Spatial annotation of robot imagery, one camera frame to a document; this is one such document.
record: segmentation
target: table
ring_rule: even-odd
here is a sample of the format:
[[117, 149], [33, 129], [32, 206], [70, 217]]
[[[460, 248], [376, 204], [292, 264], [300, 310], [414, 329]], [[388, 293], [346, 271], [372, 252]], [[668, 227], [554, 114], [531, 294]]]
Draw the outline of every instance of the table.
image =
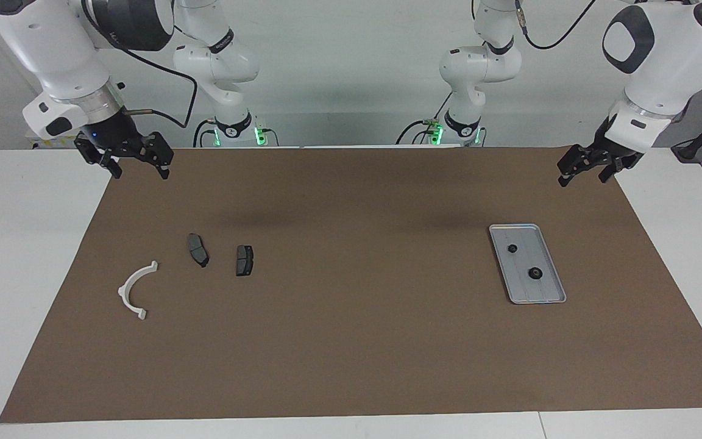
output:
[[[0, 151], [0, 412], [108, 178], [74, 151]], [[652, 150], [618, 180], [702, 325], [702, 169]], [[702, 436], [702, 409], [0, 425], [0, 437], [178, 435], [686, 438]]]

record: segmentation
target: metal tray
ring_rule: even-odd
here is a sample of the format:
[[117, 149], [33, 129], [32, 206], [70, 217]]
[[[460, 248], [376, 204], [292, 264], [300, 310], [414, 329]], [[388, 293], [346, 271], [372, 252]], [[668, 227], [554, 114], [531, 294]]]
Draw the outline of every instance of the metal tray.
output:
[[495, 224], [490, 226], [489, 234], [511, 302], [565, 302], [565, 290], [538, 226]]

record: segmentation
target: white plastic bracket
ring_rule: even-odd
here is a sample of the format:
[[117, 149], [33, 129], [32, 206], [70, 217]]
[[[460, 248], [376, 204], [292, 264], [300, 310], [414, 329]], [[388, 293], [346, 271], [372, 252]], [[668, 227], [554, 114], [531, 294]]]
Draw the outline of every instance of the white plastic bracket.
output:
[[133, 306], [131, 302], [129, 302], [129, 292], [132, 291], [132, 286], [134, 286], [136, 281], [138, 281], [141, 277], [144, 277], [146, 274], [155, 273], [157, 269], [158, 262], [151, 262], [150, 266], [142, 267], [141, 269], [135, 271], [131, 276], [129, 276], [125, 284], [118, 289], [118, 295], [123, 300], [123, 304], [126, 305], [126, 308], [131, 309], [132, 312], [135, 312], [137, 317], [140, 317], [140, 320], [145, 320], [145, 314], [147, 311], [142, 308], [137, 308]]

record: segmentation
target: black cable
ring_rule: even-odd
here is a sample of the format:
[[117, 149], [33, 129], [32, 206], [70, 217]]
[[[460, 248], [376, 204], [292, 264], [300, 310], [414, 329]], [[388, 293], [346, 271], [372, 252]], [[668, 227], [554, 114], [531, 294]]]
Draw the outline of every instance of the black cable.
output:
[[416, 137], [421, 136], [421, 135], [423, 134], [423, 137], [421, 137], [421, 141], [419, 142], [419, 145], [423, 144], [423, 143], [424, 143], [424, 137], [426, 137], [427, 134], [429, 134], [429, 133], [430, 133], [429, 130], [424, 130], [424, 131], [422, 131], [421, 133], [418, 133], [417, 135], [413, 136], [413, 140], [410, 141], [410, 143], [411, 143], [412, 145], [415, 145], [415, 144], [416, 144]]
[[[565, 41], [565, 39], [568, 37], [568, 35], [571, 32], [573, 32], [573, 29], [576, 29], [576, 26], [584, 18], [584, 16], [587, 15], [587, 12], [590, 10], [590, 8], [592, 8], [592, 6], [595, 4], [596, 1], [597, 0], [590, 0], [587, 7], [584, 8], [584, 10], [581, 12], [581, 15], [579, 15], [579, 18], [577, 18], [576, 21], [573, 22], [573, 25], [571, 25], [571, 27], [568, 28], [568, 31], [563, 36], [561, 36], [560, 39], [557, 40], [557, 42], [554, 42], [554, 44], [552, 44], [552, 45], [541, 46], [541, 45], [535, 44], [535, 42], [533, 42], [532, 39], [530, 39], [530, 36], [527, 33], [527, 24], [526, 23], [524, 24], [524, 26], [522, 26], [522, 33], [524, 34], [525, 39], [527, 39], [527, 42], [529, 42], [532, 47], [537, 48], [538, 50], [549, 50], [550, 48], [555, 48], [555, 47], [557, 47], [557, 45], [559, 45], [560, 43]], [[519, 2], [519, 0], [516, 0], [516, 8], [517, 9], [522, 8], [522, 5]]]
[[161, 116], [161, 117], [164, 117], [165, 119], [169, 119], [170, 122], [175, 123], [175, 125], [178, 125], [178, 127], [180, 127], [180, 122], [178, 122], [178, 119], [168, 115], [167, 113], [160, 112], [160, 111], [154, 110], [154, 109], [151, 109], [148, 111], [150, 112], [149, 114], [156, 114], [156, 116]]
[[[170, 119], [173, 123], [175, 123], [176, 125], [178, 125], [178, 127], [181, 127], [181, 128], [186, 128], [186, 127], [188, 127], [188, 126], [189, 126], [189, 120], [191, 120], [191, 114], [192, 114], [193, 109], [194, 109], [194, 102], [195, 102], [195, 100], [197, 100], [197, 90], [199, 89], [199, 84], [197, 84], [197, 80], [195, 80], [195, 78], [190, 77], [189, 75], [186, 75], [186, 73], [177, 72], [177, 71], [175, 71], [175, 70], [168, 69], [167, 67], [159, 66], [159, 64], [156, 64], [155, 62], [150, 61], [149, 59], [142, 58], [142, 56], [139, 56], [139, 55], [137, 55], [136, 53], [129, 52], [129, 50], [128, 50], [127, 48], [122, 47], [122, 46], [119, 46], [119, 45], [116, 44], [114, 41], [112, 41], [112, 39], [109, 39], [108, 36], [106, 36], [106, 34], [102, 32], [102, 30], [99, 28], [99, 26], [97, 25], [97, 23], [96, 23], [93, 19], [91, 19], [91, 14], [90, 14], [90, 12], [88, 11], [88, 5], [86, 4], [86, 2], [80, 2], [80, 4], [81, 4], [81, 6], [83, 7], [83, 14], [85, 14], [86, 19], [88, 20], [88, 22], [91, 23], [92, 27], [93, 27], [101, 36], [105, 37], [105, 39], [110, 43], [110, 45], [111, 45], [112, 47], [119, 49], [121, 52], [126, 53], [126, 55], [131, 56], [131, 58], [134, 58], [134, 59], [136, 59], [137, 61], [144, 62], [145, 64], [148, 64], [148, 66], [154, 67], [155, 69], [159, 69], [159, 70], [161, 70], [162, 72], [167, 72], [167, 73], [170, 73], [170, 74], [172, 74], [172, 75], [175, 75], [175, 76], [178, 76], [178, 77], [181, 77], [181, 78], [185, 78], [185, 79], [191, 81], [191, 83], [192, 83], [193, 86], [194, 86], [194, 90], [193, 90], [193, 92], [192, 92], [192, 94], [191, 94], [191, 102], [189, 103], [189, 109], [186, 111], [186, 120], [185, 120], [183, 123], [181, 123], [181, 122], [178, 122], [178, 120], [175, 119], [174, 117], [168, 116], [168, 119]], [[163, 112], [157, 112], [156, 110], [153, 110], [153, 114], [157, 114], [157, 115], [159, 115], [159, 116], [167, 116], [167, 114], [164, 114]]]
[[278, 140], [278, 133], [276, 133], [275, 130], [273, 130], [273, 128], [262, 128], [262, 129], [261, 129], [261, 132], [262, 132], [262, 133], [273, 133], [273, 134], [275, 134], [275, 144], [276, 144], [277, 146], [281, 146], [281, 141]]
[[281, 141], [278, 140], [278, 133], [276, 133], [275, 130], [270, 131], [275, 134], [275, 146], [281, 146]]
[[205, 130], [205, 131], [202, 131], [202, 135], [200, 136], [200, 148], [204, 148], [204, 146], [203, 146], [203, 144], [202, 144], [202, 139], [204, 139], [204, 135], [205, 135], [205, 134], [215, 134], [215, 130]]
[[202, 122], [200, 122], [199, 125], [197, 125], [197, 130], [194, 131], [194, 140], [191, 142], [191, 147], [196, 148], [197, 147], [197, 138], [200, 137], [200, 130], [207, 124], [212, 123], [211, 120], [205, 119]]
[[[432, 119], [437, 119], [438, 116], [440, 116], [441, 111], [443, 111], [443, 108], [446, 107], [446, 103], [448, 103], [449, 99], [451, 98], [451, 93], [453, 93], [453, 91], [449, 92], [448, 96], [446, 96], [446, 99], [443, 100], [443, 103], [441, 104], [441, 108], [439, 108], [438, 111], [435, 112], [435, 116], [432, 117]], [[426, 134], [421, 136], [420, 144], [422, 144], [424, 142], [424, 137], [426, 137]]]
[[408, 133], [408, 131], [410, 131], [411, 128], [413, 128], [419, 124], [424, 125], [424, 121], [417, 120], [416, 122], [411, 123], [409, 126], [407, 126], [405, 130], [402, 130], [402, 133], [400, 133], [400, 136], [397, 137], [397, 142], [395, 143], [395, 145], [399, 145], [399, 142], [402, 140], [402, 137], [404, 137]]

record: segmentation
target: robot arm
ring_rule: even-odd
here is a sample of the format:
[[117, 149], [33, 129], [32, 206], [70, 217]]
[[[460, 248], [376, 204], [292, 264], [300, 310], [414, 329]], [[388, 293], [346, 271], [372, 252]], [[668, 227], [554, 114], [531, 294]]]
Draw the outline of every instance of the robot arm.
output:
[[702, 90], [702, 2], [627, 6], [603, 38], [607, 60], [630, 80], [586, 148], [573, 145], [558, 162], [565, 187], [577, 174], [605, 166], [602, 182], [630, 169]]
[[442, 115], [445, 143], [472, 144], [486, 103], [480, 84], [510, 80], [522, 66], [513, 44], [519, 31], [515, 0], [480, 0], [475, 30], [484, 44], [456, 48], [441, 59], [441, 77], [452, 88]]
[[[90, 9], [101, 27], [114, 29], [113, 41], [120, 45], [143, 48], [139, 41], [144, 47], [163, 47], [172, 34], [172, 17], [164, 16], [165, 5], [171, 11], [168, 0], [145, 2], [136, 9], [128, 0], [94, 0], [94, 5], [81, 0], [86, 1], [77, 5]], [[137, 131], [81, 20], [81, 12], [66, 0], [0, 0], [0, 34], [43, 89], [23, 109], [24, 119], [44, 139], [80, 128], [75, 140], [80, 153], [115, 178], [121, 168], [112, 158], [133, 157], [155, 166], [166, 179], [172, 149], [161, 134], [142, 136]]]
[[220, 0], [178, 0], [177, 10], [184, 33], [197, 43], [175, 50], [176, 69], [192, 75], [213, 103], [220, 139], [256, 140], [254, 118], [236, 84], [256, 79], [258, 59], [229, 27]]

